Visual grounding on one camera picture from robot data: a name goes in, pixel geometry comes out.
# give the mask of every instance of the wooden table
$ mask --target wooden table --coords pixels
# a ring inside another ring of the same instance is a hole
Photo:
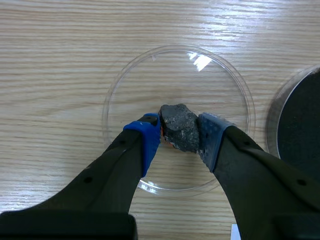
[[[254,139],[270,103],[319,64],[318,1],[3,0],[0,3],[0,211],[37,204],[105,149],[102,110],[117,73],[152,48],[212,51],[245,79]],[[235,219],[222,188],[185,198],[137,189],[140,239],[224,239]]]

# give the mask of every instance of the black disc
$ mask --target black disc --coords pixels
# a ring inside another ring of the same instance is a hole
[[[320,72],[289,95],[277,132],[280,158],[320,182]]]

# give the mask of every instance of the black petri dish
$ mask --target black petri dish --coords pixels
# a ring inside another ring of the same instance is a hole
[[[286,94],[280,94],[278,103],[275,101],[273,104],[273,108],[281,110],[276,135],[273,136],[276,137],[276,154],[320,182],[320,68],[309,68],[303,74],[300,73],[301,76],[298,82],[297,78],[288,82],[291,87],[286,86],[287,90],[283,91],[289,93],[285,101],[283,97]],[[279,106],[281,101],[284,101],[282,107]],[[268,147],[272,151],[274,146],[271,143],[268,142]]]

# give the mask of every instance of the clear petri dish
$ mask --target clear petri dish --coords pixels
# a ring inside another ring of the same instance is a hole
[[[254,103],[238,71],[205,49],[170,45],[138,56],[116,77],[102,115],[106,146],[124,125],[145,113],[157,113],[164,104],[180,103],[197,115],[207,112],[225,118],[254,137]],[[181,152],[162,140],[138,186],[161,196],[187,197],[219,183],[198,154]]]

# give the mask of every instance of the blue gripper pad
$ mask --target blue gripper pad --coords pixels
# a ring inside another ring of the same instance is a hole
[[[150,122],[145,121],[133,121],[128,125],[125,125],[123,130],[131,129],[142,133],[143,144],[143,163],[142,163],[142,177],[145,177],[150,167],[152,160],[154,159],[158,146],[160,144],[161,137],[161,123],[160,117],[157,113],[147,113],[144,116],[157,117],[156,126]]]
[[[198,153],[209,171],[213,173],[223,133],[227,127],[234,126],[234,124],[207,112],[199,115],[198,122],[200,132]]]

